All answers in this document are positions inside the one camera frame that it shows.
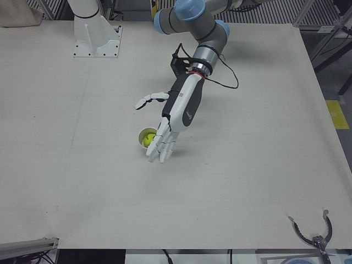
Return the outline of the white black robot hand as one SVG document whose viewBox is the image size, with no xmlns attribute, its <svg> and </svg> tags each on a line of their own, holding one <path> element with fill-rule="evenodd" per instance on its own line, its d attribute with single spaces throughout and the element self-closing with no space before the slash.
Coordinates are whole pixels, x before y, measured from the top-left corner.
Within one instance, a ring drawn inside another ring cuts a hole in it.
<svg viewBox="0 0 352 264">
<path fill-rule="evenodd" d="M 153 100 L 165 102 L 156 136 L 146 151 L 150 162 L 158 158 L 164 163 L 170 158 L 179 134 L 187 130 L 195 117 L 204 82 L 204 77 L 194 71 L 182 74 L 168 92 L 148 94 L 136 103 L 134 108 L 139 110 Z"/>
</svg>

